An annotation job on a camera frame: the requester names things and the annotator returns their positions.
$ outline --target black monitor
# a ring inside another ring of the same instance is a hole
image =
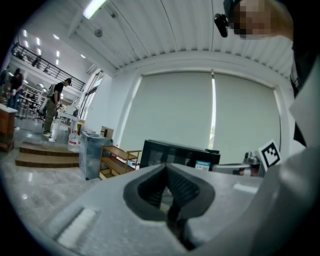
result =
[[[212,166],[219,164],[219,161],[220,154],[217,150],[209,152],[201,148],[147,139],[144,141],[140,168],[161,163],[196,168],[199,163],[209,163],[209,171],[211,171]]]

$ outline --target wooden cabinet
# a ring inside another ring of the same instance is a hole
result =
[[[9,151],[14,146],[16,110],[0,104],[0,150]]]

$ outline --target clear plastic bin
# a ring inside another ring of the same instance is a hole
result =
[[[89,180],[99,177],[102,146],[112,146],[112,140],[100,134],[83,131],[79,140],[79,167]]]

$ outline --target plastic bottle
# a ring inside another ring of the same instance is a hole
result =
[[[76,132],[69,135],[68,150],[75,153],[79,152],[79,135]]]

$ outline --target railing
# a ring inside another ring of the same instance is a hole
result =
[[[83,86],[85,85],[84,82],[80,81],[79,79],[75,78],[74,76],[64,72],[57,66],[51,64],[50,62],[44,60],[40,56],[36,55],[32,51],[28,50],[27,48],[19,45],[16,48],[11,50],[11,53],[17,57],[18,59],[29,63],[33,67],[38,68],[39,70],[45,72],[46,74],[60,80],[64,81],[67,78],[71,78],[72,87],[81,91]]]

